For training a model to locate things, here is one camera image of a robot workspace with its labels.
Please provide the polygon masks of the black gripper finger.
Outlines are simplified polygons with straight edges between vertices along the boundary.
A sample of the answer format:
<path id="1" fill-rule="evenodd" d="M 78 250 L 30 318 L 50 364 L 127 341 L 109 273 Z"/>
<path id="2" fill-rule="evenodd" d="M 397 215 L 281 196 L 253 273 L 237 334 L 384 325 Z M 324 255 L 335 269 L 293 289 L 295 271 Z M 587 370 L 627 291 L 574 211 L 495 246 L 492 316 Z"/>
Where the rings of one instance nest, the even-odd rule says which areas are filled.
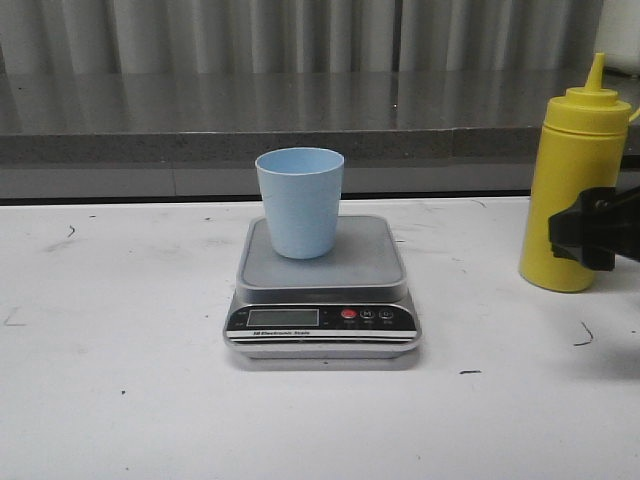
<path id="1" fill-rule="evenodd" d="M 548 220 L 551 251 L 592 271 L 611 271 L 618 256 L 639 260 L 639 189 L 594 187 Z"/>

